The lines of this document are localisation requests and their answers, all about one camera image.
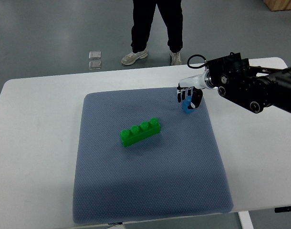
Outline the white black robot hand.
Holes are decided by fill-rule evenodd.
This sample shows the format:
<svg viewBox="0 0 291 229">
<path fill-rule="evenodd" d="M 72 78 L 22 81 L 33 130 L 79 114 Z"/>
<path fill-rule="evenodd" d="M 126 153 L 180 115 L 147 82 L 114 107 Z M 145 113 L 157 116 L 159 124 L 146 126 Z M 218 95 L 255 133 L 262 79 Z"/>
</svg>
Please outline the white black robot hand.
<svg viewBox="0 0 291 229">
<path fill-rule="evenodd" d="M 191 76 L 179 81 L 177 86 L 177 101 L 182 102 L 187 96 L 192 96 L 189 109 L 196 109 L 199 107 L 203 92 L 206 88 L 204 74 Z"/>
</svg>

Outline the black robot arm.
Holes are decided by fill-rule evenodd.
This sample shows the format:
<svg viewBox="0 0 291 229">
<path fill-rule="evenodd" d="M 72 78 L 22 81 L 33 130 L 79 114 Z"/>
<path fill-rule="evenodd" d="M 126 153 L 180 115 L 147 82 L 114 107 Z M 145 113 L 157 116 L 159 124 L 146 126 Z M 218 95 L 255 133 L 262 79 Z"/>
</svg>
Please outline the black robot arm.
<svg viewBox="0 0 291 229">
<path fill-rule="evenodd" d="M 209 84 L 218 94 L 258 114 L 275 106 L 291 113 L 291 67 L 285 69 L 251 66 L 240 53 L 206 61 Z"/>
</svg>

